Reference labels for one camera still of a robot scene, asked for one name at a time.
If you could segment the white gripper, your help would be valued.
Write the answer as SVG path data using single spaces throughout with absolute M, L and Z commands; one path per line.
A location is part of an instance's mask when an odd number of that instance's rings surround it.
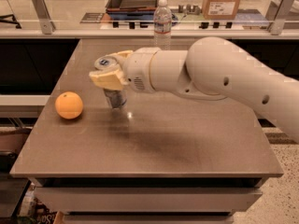
M 134 52 L 122 50 L 111 53 L 112 57 L 126 59 L 122 66 L 123 71 L 119 67 L 91 71 L 89 77 L 95 86 L 103 89 L 122 91 L 128 82 L 136 92 L 153 93 L 155 89 L 150 83 L 150 63 L 158 51 L 159 48 L 142 48 Z

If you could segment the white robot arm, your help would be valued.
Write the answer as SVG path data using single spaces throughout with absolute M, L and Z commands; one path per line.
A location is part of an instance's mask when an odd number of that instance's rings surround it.
M 299 142 L 299 81 L 261 63 L 239 46 L 204 37 L 187 50 L 142 48 L 100 57 L 89 73 L 97 87 L 154 93 L 195 101 L 238 101 Z

